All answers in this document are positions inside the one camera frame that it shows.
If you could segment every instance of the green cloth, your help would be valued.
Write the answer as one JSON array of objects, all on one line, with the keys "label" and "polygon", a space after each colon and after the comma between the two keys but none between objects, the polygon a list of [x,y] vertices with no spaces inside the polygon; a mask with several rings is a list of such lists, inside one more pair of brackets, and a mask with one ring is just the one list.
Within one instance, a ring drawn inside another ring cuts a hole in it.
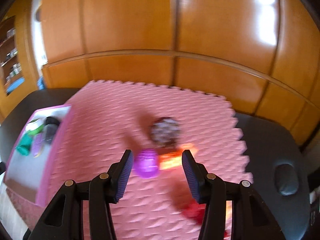
[{"label": "green cloth", "polygon": [[25,133],[20,139],[18,145],[16,146],[16,150],[22,155],[27,156],[30,153],[31,144],[32,137]]}]

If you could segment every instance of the sparkly ball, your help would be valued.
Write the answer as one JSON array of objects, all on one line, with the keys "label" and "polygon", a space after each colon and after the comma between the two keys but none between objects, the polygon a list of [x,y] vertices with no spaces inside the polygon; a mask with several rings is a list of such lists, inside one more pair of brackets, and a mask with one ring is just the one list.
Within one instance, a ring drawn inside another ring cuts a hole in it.
[{"label": "sparkly ball", "polygon": [[151,127],[151,139],[160,147],[174,147],[179,135],[179,124],[171,117],[162,117]]}]

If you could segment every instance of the black table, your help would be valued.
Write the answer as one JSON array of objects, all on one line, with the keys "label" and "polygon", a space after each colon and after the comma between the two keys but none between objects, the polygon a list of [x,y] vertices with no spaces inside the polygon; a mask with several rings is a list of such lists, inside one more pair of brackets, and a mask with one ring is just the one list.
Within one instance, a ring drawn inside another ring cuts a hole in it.
[{"label": "black table", "polygon": [[[29,94],[7,116],[0,127],[0,156],[7,162],[12,147],[31,114],[39,108],[64,104],[78,89],[39,90]],[[309,221],[309,190],[303,158],[289,131],[270,121],[236,113],[246,141],[246,167],[253,174],[254,188],[278,221],[287,240],[301,239]],[[280,195],[274,184],[275,167],[290,164],[299,178],[299,189]]]}]

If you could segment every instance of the purple toy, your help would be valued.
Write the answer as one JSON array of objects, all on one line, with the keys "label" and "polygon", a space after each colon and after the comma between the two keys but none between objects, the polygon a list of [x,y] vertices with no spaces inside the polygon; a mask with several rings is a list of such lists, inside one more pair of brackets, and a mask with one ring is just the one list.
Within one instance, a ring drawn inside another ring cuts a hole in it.
[{"label": "purple toy", "polygon": [[154,149],[144,149],[134,158],[136,173],[144,178],[154,178],[159,174],[158,154]]},{"label": "purple toy", "polygon": [[34,136],[31,144],[31,154],[33,157],[38,157],[42,151],[42,133],[38,133]]}]

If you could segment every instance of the pink box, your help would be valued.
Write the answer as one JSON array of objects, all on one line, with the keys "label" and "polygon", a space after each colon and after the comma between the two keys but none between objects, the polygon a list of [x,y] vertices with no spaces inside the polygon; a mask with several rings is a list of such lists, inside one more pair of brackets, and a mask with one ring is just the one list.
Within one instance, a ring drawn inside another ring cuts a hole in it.
[{"label": "pink box", "polygon": [[8,188],[41,207],[47,204],[48,184],[54,160],[72,119],[73,111],[70,104],[38,109],[34,111],[27,123],[47,116],[57,117],[61,121],[51,145],[46,145],[42,154],[36,158],[31,153],[28,156],[21,155],[15,148],[26,132],[26,124],[13,146],[4,175],[4,183]]}]

